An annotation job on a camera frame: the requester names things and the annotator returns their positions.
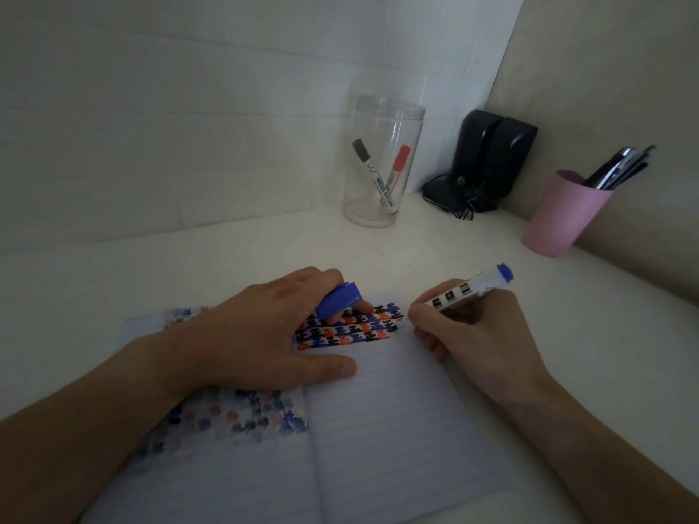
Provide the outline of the person's right hand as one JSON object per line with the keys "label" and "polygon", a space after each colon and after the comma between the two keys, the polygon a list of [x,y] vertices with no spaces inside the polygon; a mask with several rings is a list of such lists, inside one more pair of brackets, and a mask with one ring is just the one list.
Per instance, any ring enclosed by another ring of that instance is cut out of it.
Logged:
{"label": "person's right hand", "polygon": [[[458,279],[421,295],[425,304]],[[438,360],[448,353],[473,384],[502,411],[537,397],[553,381],[531,334],[516,295],[492,290],[441,313],[457,323],[452,334],[416,334]]]}

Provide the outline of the person's left hand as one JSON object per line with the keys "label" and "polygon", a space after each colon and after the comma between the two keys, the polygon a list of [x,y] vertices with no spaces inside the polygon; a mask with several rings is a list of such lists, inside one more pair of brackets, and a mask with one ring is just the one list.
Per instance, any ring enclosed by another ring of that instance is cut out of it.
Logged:
{"label": "person's left hand", "polygon": [[148,341],[173,390],[205,386],[246,390],[281,388],[282,362],[311,311],[344,282],[337,269],[306,267],[254,284],[197,317]]}

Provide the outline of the white marker with blue end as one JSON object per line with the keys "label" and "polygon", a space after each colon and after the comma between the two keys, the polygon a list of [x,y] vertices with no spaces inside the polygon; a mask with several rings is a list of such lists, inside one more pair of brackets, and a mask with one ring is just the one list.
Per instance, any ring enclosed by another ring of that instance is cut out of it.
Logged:
{"label": "white marker with blue end", "polygon": [[481,298],[492,290],[503,289],[513,280],[512,270],[504,263],[497,264],[492,269],[479,273],[458,286],[429,299],[425,305],[445,313],[448,309],[454,309]]}

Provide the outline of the blue marker cap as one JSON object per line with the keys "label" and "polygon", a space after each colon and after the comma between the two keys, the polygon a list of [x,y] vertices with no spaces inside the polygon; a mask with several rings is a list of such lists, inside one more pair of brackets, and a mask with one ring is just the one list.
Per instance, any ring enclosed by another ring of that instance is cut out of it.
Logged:
{"label": "blue marker cap", "polygon": [[332,317],[362,300],[362,294],[354,282],[345,282],[329,292],[315,308],[319,319]]}

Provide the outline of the lined notebook with coloured pattern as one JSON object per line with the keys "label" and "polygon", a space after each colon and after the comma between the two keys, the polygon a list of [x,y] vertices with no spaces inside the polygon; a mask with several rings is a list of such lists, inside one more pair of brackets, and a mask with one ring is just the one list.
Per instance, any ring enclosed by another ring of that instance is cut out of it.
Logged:
{"label": "lined notebook with coloured pattern", "polygon": [[353,378],[290,390],[209,386],[175,406],[80,524],[398,524],[507,487],[459,393],[412,334],[406,300],[312,314],[306,357]]}

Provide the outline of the person's left forearm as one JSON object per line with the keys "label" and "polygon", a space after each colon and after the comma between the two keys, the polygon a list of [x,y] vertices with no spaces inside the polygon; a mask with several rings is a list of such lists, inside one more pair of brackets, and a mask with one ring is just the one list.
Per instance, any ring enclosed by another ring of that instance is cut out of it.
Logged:
{"label": "person's left forearm", "polygon": [[74,524],[186,395],[175,331],[0,421],[0,524]]}

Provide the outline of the person's right forearm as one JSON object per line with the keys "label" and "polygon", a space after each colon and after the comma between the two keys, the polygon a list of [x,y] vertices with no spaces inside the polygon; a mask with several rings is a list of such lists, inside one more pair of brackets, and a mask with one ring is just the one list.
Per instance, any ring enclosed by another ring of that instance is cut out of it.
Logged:
{"label": "person's right forearm", "polygon": [[699,497],[582,406],[550,374],[501,400],[593,524],[699,524]]}

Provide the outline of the clear plastic jar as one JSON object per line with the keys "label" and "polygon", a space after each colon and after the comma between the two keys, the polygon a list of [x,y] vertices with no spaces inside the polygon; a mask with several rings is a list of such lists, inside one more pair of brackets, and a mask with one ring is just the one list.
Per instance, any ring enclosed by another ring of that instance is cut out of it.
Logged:
{"label": "clear plastic jar", "polygon": [[358,97],[348,141],[348,168],[343,193],[343,215],[365,228],[393,226],[398,213],[390,215],[380,200],[367,169],[352,148],[363,140],[372,162],[385,183],[391,164],[402,144],[412,148],[409,176],[422,134],[425,108],[398,98],[363,94]]}

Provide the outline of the red-capped whiteboard marker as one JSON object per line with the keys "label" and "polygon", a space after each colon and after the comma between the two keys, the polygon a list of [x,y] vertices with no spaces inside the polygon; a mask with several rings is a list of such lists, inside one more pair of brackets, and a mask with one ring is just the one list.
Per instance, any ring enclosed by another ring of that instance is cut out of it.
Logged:
{"label": "red-capped whiteboard marker", "polygon": [[396,211],[400,207],[400,203],[407,188],[407,180],[409,178],[409,166],[412,157],[412,148],[409,145],[402,144],[398,149],[388,177],[385,180],[386,190],[394,203]]}

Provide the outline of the black-capped whiteboard marker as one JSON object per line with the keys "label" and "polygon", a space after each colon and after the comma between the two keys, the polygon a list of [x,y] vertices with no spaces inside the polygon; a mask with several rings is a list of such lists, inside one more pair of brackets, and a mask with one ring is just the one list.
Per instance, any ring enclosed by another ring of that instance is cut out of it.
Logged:
{"label": "black-capped whiteboard marker", "polygon": [[378,194],[380,196],[380,200],[384,207],[387,209],[390,215],[395,215],[398,213],[398,208],[393,201],[391,194],[389,193],[389,190],[382,180],[380,173],[374,163],[372,162],[371,156],[368,152],[368,149],[363,143],[363,140],[358,138],[352,142],[352,148],[354,149],[355,154],[358,156],[360,162],[362,165],[367,169],[369,172],[372,182],[375,185],[375,188],[378,191]]}

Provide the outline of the pink plastic cup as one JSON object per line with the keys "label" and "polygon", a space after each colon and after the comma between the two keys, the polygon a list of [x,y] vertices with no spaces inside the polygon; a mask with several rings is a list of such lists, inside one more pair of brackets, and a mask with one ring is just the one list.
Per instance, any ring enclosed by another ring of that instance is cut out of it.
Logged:
{"label": "pink plastic cup", "polygon": [[614,191],[585,186],[583,176],[576,172],[559,170],[529,221],[522,243],[546,257],[565,255],[613,195]]}

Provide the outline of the black speaker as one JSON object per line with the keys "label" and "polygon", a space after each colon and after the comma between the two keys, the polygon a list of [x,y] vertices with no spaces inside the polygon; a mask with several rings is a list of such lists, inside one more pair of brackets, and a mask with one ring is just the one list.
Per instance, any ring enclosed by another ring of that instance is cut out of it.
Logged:
{"label": "black speaker", "polygon": [[496,127],[482,166],[482,192],[491,201],[507,197],[534,145],[539,129],[506,117]]}
{"label": "black speaker", "polygon": [[462,121],[451,165],[451,178],[460,192],[466,193],[483,183],[485,157],[503,120],[501,115],[473,110]]}

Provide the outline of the bunch of dark pens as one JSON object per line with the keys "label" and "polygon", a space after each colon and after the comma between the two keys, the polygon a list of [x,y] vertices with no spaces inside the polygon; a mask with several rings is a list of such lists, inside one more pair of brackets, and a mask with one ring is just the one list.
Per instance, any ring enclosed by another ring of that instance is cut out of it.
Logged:
{"label": "bunch of dark pens", "polygon": [[582,185],[598,191],[612,191],[648,166],[648,159],[656,145],[640,150],[623,147],[595,172],[583,180]]}

